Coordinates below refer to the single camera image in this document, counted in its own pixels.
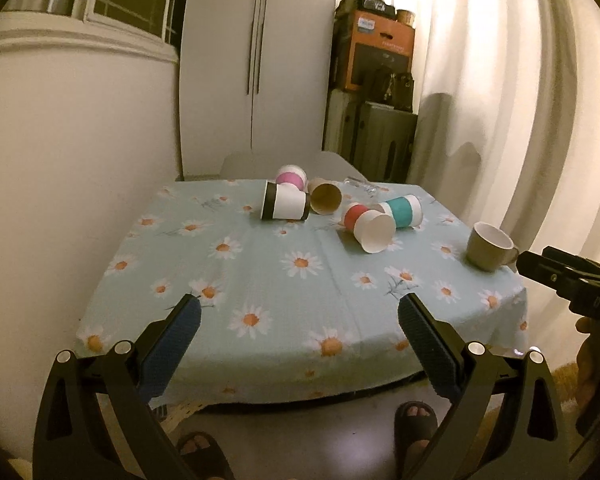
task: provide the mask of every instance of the silver screw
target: silver screw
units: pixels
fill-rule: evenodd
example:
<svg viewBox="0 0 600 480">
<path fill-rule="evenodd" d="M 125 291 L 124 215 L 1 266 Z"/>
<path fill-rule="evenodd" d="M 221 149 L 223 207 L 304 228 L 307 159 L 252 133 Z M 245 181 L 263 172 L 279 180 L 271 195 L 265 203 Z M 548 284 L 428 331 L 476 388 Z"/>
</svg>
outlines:
<svg viewBox="0 0 600 480">
<path fill-rule="evenodd" d="M 129 341 L 120 341 L 115 347 L 116 354 L 124 355 L 131 352 L 131 343 Z"/>
<path fill-rule="evenodd" d="M 478 343 L 477 341 L 469 343 L 469 346 L 467 348 L 469 349 L 469 352 L 471 352 L 474 355 L 484 354 L 484 346 L 482 345 L 482 343 Z"/>
<path fill-rule="evenodd" d="M 536 364 L 540 364 L 542 361 L 544 361 L 544 357 L 542 356 L 542 354 L 535 350 L 533 350 L 531 354 L 529 354 L 529 359 L 531 359 Z"/>
<path fill-rule="evenodd" d="M 65 363 L 67 362 L 69 359 L 71 359 L 71 352 L 69 352 L 68 350 L 62 350 L 57 356 L 56 356 L 56 361 L 58 361 L 59 363 Z"/>
</svg>

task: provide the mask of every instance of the light blue tablecloth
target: light blue tablecloth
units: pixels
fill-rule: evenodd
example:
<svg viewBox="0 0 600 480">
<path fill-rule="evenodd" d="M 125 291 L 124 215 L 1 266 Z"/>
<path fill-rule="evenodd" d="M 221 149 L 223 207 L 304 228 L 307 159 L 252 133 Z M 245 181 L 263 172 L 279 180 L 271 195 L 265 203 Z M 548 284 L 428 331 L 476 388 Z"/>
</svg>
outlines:
<svg viewBox="0 0 600 480">
<path fill-rule="evenodd" d="M 416 292 L 465 340 L 526 350 L 526 290 L 509 268 L 466 264 L 470 229 L 417 186 L 424 222 L 366 254 L 341 213 L 263 222 L 264 181 L 183 182 L 160 191 L 105 272 L 77 333 L 79 356 L 135 340 L 183 294 L 202 325 L 162 402 L 285 402 L 387 384 L 421 370 L 397 322 Z"/>
</svg>

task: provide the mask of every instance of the orange box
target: orange box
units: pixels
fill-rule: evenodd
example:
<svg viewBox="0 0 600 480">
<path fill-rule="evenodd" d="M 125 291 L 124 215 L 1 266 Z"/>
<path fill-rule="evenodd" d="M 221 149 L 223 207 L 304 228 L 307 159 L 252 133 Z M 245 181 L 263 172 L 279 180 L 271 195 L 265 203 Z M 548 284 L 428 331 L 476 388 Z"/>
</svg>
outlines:
<svg viewBox="0 0 600 480">
<path fill-rule="evenodd" d="M 333 83 L 337 88 L 357 91 L 366 72 L 386 66 L 396 73 L 410 72 L 415 30 L 395 20 L 356 10 L 336 24 Z"/>
</svg>

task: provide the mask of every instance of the cup with teal band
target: cup with teal band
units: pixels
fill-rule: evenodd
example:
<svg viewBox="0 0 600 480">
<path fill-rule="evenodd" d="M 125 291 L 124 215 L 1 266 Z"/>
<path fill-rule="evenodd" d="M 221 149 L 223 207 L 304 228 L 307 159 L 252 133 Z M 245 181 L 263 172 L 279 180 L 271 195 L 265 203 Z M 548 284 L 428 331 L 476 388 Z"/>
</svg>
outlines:
<svg viewBox="0 0 600 480">
<path fill-rule="evenodd" d="M 386 202 L 374 204 L 370 208 L 394 217 L 397 228 L 417 227 L 422 223 L 422 206 L 418 197 L 414 195 L 392 198 Z"/>
</svg>

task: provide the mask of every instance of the white curtain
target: white curtain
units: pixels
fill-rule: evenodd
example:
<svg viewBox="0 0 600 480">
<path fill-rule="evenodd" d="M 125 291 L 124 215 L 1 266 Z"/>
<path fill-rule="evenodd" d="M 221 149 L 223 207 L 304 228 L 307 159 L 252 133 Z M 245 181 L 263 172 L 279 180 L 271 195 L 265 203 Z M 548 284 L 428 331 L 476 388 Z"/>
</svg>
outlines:
<svg viewBox="0 0 600 480">
<path fill-rule="evenodd" d="M 521 250 L 600 262 L 600 10 L 593 0 L 385 0 L 416 12 L 418 130 L 408 182 Z M 583 341 L 526 281 L 530 344 L 552 367 Z"/>
</svg>

